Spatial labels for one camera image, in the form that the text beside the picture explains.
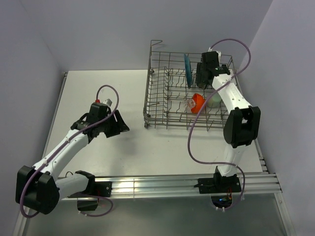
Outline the orange plastic bowl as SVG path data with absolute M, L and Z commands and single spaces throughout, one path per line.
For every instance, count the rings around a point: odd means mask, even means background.
M 197 114 L 199 111 L 201 111 L 201 108 L 205 102 L 205 99 L 202 95 L 195 93 L 192 97 L 193 101 L 195 102 L 195 106 L 191 108 L 191 112 L 193 114 Z

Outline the teal scalloped plate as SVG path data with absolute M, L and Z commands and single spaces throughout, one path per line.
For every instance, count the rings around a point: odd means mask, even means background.
M 185 63 L 185 75 L 188 88 L 191 88 L 193 77 L 192 77 L 192 69 L 190 64 L 190 59 L 187 54 L 184 54 L 184 63 Z

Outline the light green cup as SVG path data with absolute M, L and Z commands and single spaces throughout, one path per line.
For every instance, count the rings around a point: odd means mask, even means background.
M 209 108 L 218 108 L 221 103 L 221 97 L 218 93 L 214 94 L 208 101 L 207 107 Z

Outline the clear drinking glass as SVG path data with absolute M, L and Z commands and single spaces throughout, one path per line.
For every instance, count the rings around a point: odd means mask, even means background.
M 196 106 L 196 103 L 195 101 L 191 98 L 191 99 L 188 99 L 188 100 L 185 100 L 185 101 L 182 101 L 181 102 L 181 112 L 183 113 L 193 113 L 193 109 L 195 108 Z

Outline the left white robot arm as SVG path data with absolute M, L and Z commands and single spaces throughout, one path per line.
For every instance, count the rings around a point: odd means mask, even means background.
M 96 190 L 93 174 L 76 171 L 70 177 L 59 179 L 60 173 L 99 134 L 110 138 L 128 131 L 119 110 L 112 111 L 109 105 L 94 102 L 89 112 L 72 124 L 64 139 L 48 155 L 31 167 L 23 166 L 18 171 L 16 203 L 48 214 L 60 200 L 73 194 L 91 196 Z

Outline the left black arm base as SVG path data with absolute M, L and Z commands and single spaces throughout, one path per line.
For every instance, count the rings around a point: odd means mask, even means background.
M 79 214 L 86 217 L 101 217 L 109 214 L 113 207 L 113 201 L 109 199 L 112 191 L 111 181 L 97 181 L 91 193 L 78 193 L 78 198 L 93 198 L 93 200 L 77 200 L 77 209 Z M 101 200 L 107 201 L 110 204 L 108 210 L 101 214 L 91 214 L 88 211 L 95 211 Z

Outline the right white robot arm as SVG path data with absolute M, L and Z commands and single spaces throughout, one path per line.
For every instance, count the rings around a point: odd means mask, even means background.
M 229 177 L 237 174 L 237 166 L 245 149 L 258 136 L 261 111 L 243 97 L 233 82 L 232 73 L 226 65 L 220 64 L 220 59 L 221 53 L 218 51 L 202 53 L 195 82 L 201 89 L 211 86 L 228 111 L 223 128 L 225 164 L 217 166 L 220 175 L 213 179 L 214 188 L 222 192 L 230 186 Z

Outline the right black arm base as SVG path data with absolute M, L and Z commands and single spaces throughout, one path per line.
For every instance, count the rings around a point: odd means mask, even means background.
M 200 194 L 239 193 L 242 190 L 239 178 L 236 175 L 199 178 L 197 184 L 193 187 L 198 188 Z

